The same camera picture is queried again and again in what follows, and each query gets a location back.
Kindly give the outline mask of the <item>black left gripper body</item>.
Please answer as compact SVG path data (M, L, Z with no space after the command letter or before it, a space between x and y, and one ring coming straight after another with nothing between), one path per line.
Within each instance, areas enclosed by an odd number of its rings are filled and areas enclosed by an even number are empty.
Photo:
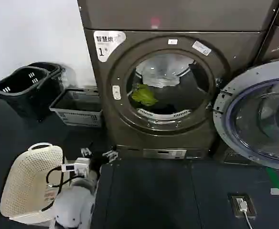
M100 178L100 169L103 165L103 157L92 156L90 158L89 169L97 174L97 178Z

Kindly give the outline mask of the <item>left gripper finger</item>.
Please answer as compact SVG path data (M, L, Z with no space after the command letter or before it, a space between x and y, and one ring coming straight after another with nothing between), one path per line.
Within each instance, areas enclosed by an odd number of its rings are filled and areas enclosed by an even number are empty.
M114 161L118 158L118 152L115 150L110 150L102 154L103 157L106 157L109 161Z
M93 152L90 150L90 148L88 146L80 148L80 152L81 152L82 157L92 157L93 156Z

